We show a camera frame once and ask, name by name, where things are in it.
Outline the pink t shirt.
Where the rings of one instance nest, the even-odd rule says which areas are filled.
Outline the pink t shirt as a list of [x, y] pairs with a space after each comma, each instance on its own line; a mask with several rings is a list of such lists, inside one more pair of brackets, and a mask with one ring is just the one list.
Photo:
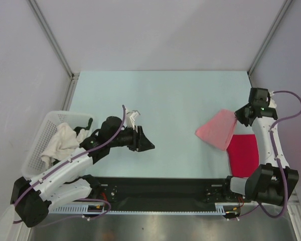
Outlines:
[[203, 142], [221, 150], [227, 150], [237, 125], [235, 113], [222, 109], [207, 123], [197, 128], [195, 135]]

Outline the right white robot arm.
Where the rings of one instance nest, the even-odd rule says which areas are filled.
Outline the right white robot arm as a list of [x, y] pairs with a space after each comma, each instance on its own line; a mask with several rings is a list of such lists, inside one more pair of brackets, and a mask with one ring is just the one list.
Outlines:
[[222, 187], [226, 201], [234, 201], [240, 194], [250, 201], [276, 206], [287, 205], [299, 174], [291, 169], [282, 151], [276, 109], [267, 104], [248, 103], [235, 112], [237, 120], [252, 127], [259, 156], [259, 166], [248, 178], [230, 177], [230, 184]]

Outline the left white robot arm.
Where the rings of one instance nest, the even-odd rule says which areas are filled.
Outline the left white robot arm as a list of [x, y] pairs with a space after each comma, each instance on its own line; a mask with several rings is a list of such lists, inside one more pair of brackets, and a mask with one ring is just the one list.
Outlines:
[[41, 174], [14, 182], [11, 205], [27, 227], [41, 223], [51, 210], [69, 202], [100, 197], [99, 186], [81, 171], [106, 157], [111, 148], [127, 147], [133, 152], [152, 150], [155, 145], [145, 136], [142, 126], [125, 124], [109, 116], [75, 151]]

